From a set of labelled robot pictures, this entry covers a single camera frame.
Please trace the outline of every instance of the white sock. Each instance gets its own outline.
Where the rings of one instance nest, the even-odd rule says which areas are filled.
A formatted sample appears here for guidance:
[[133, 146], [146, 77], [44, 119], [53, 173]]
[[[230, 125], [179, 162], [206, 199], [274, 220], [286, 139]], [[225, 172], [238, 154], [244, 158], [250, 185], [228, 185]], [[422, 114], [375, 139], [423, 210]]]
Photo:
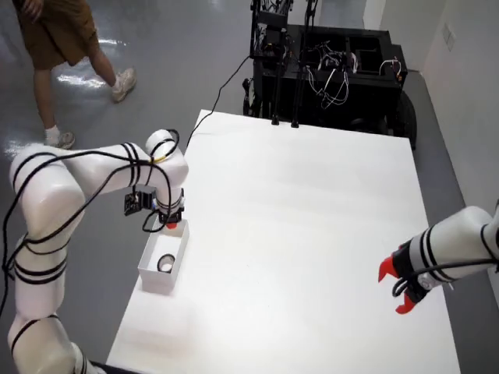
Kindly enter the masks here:
[[49, 145], [58, 144], [60, 135], [61, 133], [59, 132], [57, 125], [50, 129], [45, 129], [45, 139], [47, 140], [47, 144]]
[[113, 91], [119, 91], [122, 89], [122, 81], [120, 80], [119, 76], [116, 76], [116, 82], [115, 85], [112, 87]]

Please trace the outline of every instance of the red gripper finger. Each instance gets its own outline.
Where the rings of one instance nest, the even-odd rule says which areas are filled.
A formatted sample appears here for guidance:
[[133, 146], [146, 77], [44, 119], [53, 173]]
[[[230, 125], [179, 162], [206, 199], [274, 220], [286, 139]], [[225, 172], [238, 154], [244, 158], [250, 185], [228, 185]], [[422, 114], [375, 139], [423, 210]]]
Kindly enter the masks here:
[[400, 305], [395, 311], [398, 314], [406, 314], [414, 309], [415, 306], [416, 304], [409, 298], [409, 296], [407, 294], [404, 294], [404, 305]]
[[383, 278], [387, 275], [390, 274], [394, 276], [395, 278], [398, 278], [398, 274], [395, 271], [395, 268], [393, 267], [393, 255], [386, 258], [380, 265], [380, 274], [377, 278], [378, 282], [381, 282]]

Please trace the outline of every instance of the person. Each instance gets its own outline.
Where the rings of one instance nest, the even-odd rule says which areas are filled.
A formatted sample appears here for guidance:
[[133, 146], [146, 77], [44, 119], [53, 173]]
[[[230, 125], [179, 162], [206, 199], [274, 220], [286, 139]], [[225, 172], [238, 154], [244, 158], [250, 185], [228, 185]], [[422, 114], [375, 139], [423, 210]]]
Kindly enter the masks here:
[[45, 128], [45, 143], [69, 149], [71, 132], [55, 121], [51, 71], [68, 62], [74, 66], [88, 56], [94, 71], [111, 87], [115, 102], [122, 101], [136, 84], [135, 69], [115, 71], [101, 50], [90, 6], [85, 0], [13, 0], [25, 47], [34, 67], [34, 96]]

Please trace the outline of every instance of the white table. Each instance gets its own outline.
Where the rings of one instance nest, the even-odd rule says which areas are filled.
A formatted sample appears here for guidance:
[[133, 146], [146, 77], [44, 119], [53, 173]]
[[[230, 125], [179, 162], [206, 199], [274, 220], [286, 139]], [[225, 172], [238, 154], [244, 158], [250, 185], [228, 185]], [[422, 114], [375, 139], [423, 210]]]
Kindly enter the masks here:
[[442, 289], [400, 316], [395, 280], [377, 283], [380, 262], [427, 227], [406, 139], [215, 113], [186, 158], [191, 237], [175, 291], [137, 281], [108, 365], [459, 372]]

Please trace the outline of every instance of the white wall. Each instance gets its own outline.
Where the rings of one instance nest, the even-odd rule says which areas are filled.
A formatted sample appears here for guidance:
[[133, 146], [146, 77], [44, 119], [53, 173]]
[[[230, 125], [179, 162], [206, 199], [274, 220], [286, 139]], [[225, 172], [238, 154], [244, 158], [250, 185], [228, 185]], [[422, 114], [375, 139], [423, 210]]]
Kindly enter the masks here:
[[446, 0], [387, 0], [381, 30], [400, 44], [409, 69], [422, 71]]
[[364, 27], [367, 30], [379, 30], [386, 0], [366, 0], [364, 9]]
[[[498, 0], [448, 0], [423, 70], [464, 200], [490, 213], [499, 198], [498, 19]], [[499, 302], [493, 271], [490, 282]]]

